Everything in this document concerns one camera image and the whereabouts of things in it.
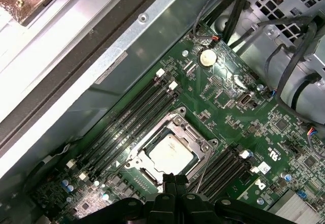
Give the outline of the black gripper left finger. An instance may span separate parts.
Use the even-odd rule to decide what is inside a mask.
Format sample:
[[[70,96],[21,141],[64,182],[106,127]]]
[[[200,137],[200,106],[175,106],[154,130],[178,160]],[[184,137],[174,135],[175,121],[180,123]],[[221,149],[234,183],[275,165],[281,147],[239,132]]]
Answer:
[[[163,175],[164,193],[142,203],[136,198],[125,198],[100,209],[75,223],[174,223],[175,176]]]

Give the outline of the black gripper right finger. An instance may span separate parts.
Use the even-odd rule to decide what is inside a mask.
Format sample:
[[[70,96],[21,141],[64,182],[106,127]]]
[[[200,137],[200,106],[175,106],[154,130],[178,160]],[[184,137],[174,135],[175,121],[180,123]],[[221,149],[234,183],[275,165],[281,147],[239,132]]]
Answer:
[[[187,191],[185,175],[176,175],[185,223],[273,223],[274,215],[238,200],[220,198],[214,204]]]

